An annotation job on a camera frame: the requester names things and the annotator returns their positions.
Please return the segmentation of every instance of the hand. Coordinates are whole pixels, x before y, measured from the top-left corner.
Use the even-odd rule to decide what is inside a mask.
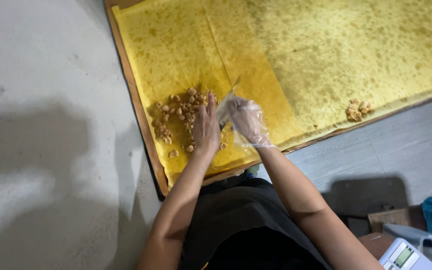
[[[241,133],[255,147],[272,146],[269,133],[264,126],[263,110],[252,100],[240,96],[227,103],[233,129]]]
[[[196,112],[192,136],[196,142],[194,151],[213,157],[219,149],[221,131],[216,117],[215,97],[212,93],[209,94],[208,100],[208,107],[200,105]]]

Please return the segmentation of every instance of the gray floor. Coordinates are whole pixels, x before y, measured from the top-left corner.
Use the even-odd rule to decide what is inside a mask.
[[[321,193],[337,181],[400,178],[409,205],[432,196],[432,102],[287,155]],[[258,177],[269,179],[261,165]]]
[[[432,103],[289,158],[321,191],[400,175],[419,203]],[[0,269],[131,269],[159,207],[102,0],[0,1]]]

